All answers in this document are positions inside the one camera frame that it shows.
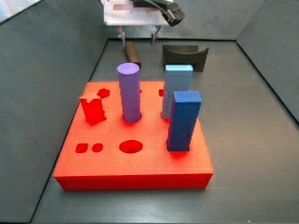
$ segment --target light blue block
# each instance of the light blue block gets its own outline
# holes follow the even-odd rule
[[[174,91],[188,91],[192,84],[192,66],[166,66],[163,86],[163,118],[171,118]]]

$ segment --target circular hole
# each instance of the circular hole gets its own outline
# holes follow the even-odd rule
[[[87,143],[79,143],[76,147],[77,153],[84,153],[88,150],[89,145]]]
[[[143,144],[136,140],[127,140],[119,145],[124,153],[138,153],[143,149]]]
[[[103,151],[103,143],[95,143],[93,146],[92,146],[92,151],[93,152],[101,152]]]

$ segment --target red base platform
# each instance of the red base platform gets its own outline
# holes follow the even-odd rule
[[[64,190],[206,187],[214,173],[200,122],[188,152],[167,150],[170,121],[162,118],[162,81],[142,81],[142,119],[123,120],[117,82],[91,82],[84,95],[109,90],[101,99],[105,120],[85,121],[79,105],[53,177]]]

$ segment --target purple cylinder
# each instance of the purple cylinder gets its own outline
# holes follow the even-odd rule
[[[119,88],[124,119],[128,123],[140,120],[140,74],[135,63],[124,63],[117,68]]]

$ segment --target dark brown cylinder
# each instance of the dark brown cylinder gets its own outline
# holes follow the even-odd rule
[[[128,62],[138,64],[139,68],[142,68],[142,61],[139,59],[136,48],[132,42],[126,42],[126,56]]]

